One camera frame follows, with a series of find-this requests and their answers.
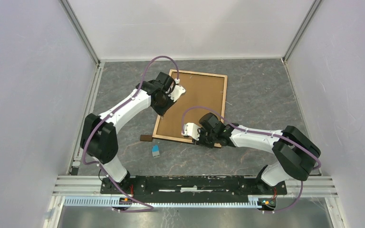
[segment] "white bracket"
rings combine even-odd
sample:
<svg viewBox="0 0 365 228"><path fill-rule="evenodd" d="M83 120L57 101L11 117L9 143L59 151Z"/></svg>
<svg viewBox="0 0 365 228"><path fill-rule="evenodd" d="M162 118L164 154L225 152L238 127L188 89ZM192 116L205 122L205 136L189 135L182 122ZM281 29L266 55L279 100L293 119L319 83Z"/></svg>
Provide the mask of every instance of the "white bracket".
<svg viewBox="0 0 365 228"><path fill-rule="evenodd" d="M175 81L175 87L174 87L174 90L168 95L172 101L177 101L178 98L180 98L181 95L183 95L185 93L185 89L179 85L180 83L180 80L178 79L174 79Z"/></svg>
<svg viewBox="0 0 365 228"><path fill-rule="evenodd" d="M191 136L193 139L195 140L199 140L199 133L198 133L198 129L200 129L201 127L194 124L194 123L186 123L184 126L184 134L182 133L183 136Z"/></svg>

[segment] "small blue object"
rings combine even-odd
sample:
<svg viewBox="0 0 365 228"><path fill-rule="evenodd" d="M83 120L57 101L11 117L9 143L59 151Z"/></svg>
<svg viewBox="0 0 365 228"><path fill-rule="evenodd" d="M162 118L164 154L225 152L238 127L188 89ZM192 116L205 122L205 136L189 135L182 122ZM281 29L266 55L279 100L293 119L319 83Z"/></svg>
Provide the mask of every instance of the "small blue object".
<svg viewBox="0 0 365 228"><path fill-rule="evenodd" d="M159 152L159 146L158 145L154 145L154 147L152 148L152 156L154 158L160 157L160 152Z"/></svg>

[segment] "wooden frame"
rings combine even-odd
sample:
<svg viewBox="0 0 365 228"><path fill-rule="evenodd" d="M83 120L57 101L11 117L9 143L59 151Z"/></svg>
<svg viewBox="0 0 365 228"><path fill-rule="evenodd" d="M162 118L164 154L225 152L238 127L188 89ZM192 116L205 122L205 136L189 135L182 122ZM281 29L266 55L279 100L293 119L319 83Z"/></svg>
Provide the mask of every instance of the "wooden frame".
<svg viewBox="0 0 365 228"><path fill-rule="evenodd" d="M177 72L177 70L172 69L172 70L170 70L169 75L172 76L172 74L176 73L176 72ZM200 72L193 72L193 71L184 71L184 70L180 70L180 73L224 78L223 96L222 96L221 113L220 113L224 117L224 112L225 112L225 107L226 107L227 75L217 75L217 74L200 73ZM184 138L176 138L176 137L157 134L157 130L158 130L158 127L159 127L160 120L161 120L161 116L158 115L157 119L156 119L156 124L154 125L154 130L153 130L153 135L152 135L153 138L163 139L163 140L171 140L171 141L183 142L183 143L192 143L192 138L184 139Z"/></svg>

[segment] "brown cork surface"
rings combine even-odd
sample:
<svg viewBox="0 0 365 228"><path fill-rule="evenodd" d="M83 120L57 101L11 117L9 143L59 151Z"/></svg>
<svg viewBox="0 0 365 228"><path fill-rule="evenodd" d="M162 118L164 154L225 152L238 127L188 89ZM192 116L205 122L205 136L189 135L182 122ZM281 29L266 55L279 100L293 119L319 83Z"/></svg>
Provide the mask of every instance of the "brown cork surface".
<svg viewBox="0 0 365 228"><path fill-rule="evenodd" d="M177 72L171 70L170 75L176 78ZM164 117L158 116L153 133L154 138L190 143L191 138L184 138L181 135L181 118L184 111L193 106L205 106L224 116L226 75L180 71L180 85L186 92ZM199 119L208 112L205 109L192 109L185 115L184 123L199 125Z"/></svg>

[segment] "aluminum frame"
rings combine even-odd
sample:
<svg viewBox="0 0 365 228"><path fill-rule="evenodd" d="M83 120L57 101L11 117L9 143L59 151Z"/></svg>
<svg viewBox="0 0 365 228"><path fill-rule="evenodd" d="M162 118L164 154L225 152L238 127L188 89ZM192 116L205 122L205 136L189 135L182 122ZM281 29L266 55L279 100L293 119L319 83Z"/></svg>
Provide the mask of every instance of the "aluminum frame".
<svg viewBox="0 0 365 228"><path fill-rule="evenodd" d="M278 198L294 198L300 190L300 181L295 179L287 180L287 195L278 195ZM63 206L68 199L84 199L79 206L108 206L104 202L100 204L92 200L119 199L122 194L100 194L101 180L97 176L58 176L54 187L51 202L48 209L48 217L44 221L43 228L56 228ZM270 198L272 195L249 195L249 202L257 198ZM334 182L330 176L309 176L304 182L302 198L325 198L328 212L334 228L346 228L344 217L341 213L340 202ZM156 207L242 207L254 208L253 205L235 205L235 204L196 204L196 205L174 205L174 204L156 204Z"/></svg>
<svg viewBox="0 0 365 228"><path fill-rule="evenodd" d="M82 28L82 25L80 24L79 20L76 17L75 12L73 11L72 7L69 4L68 0L59 0L62 7L65 10L65 13L68 15L68 18L70 22L72 23L73 27L76 30L76 33L79 35L80 40L83 42L85 47L87 48L87 51L89 52L90 57L92 60L98 65L100 64L100 59L98 58L96 52L93 49L92 44L90 43L89 39L87 38L87 35L85 31Z"/></svg>
<svg viewBox="0 0 365 228"><path fill-rule="evenodd" d="M305 30L307 29L310 21L314 17L315 12L321 5L323 0L314 0L313 4L311 4L310 9L308 10L306 17L304 17L303 22L301 23L300 27L297 30L295 37L293 38L292 42L289 45L288 50L286 51L285 55L283 56L282 60L287 62L290 56L293 53L293 50L297 46L298 42L300 41L301 37L303 36Z"/></svg>
<svg viewBox="0 0 365 228"><path fill-rule="evenodd" d="M66 196L64 206L82 207L125 207L122 196ZM248 202L239 203L147 203L155 208L262 208L258 205L258 198L248 197ZM142 205L132 203L132 208Z"/></svg>
<svg viewBox="0 0 365 228"><path fill-rule="evenodd" d="M80 144L80 139L82 137L82 130L83 130L83 124L84 124L83 120L89 113L92 113L92 111L93 111L94 104L96 102L98 87L100 86L101 75L103 74L104 64L105 63L99 64L98 68L96 69L96 73L93 77L93 80L92 80L90 93L89 93L89 96L87 98L86 105L85 105L85 111L83 112L82 119L80 119L80 121L79 121L80 122L79 132L77 134L75 144L73 145L73 155L70 158L71 160L69 161L69 169L67 172L68 174L70 174L72 172L73 168L79 168L79 166L80 166L80 160L82 159L82 153L81 153L79 144Z"/></svg>

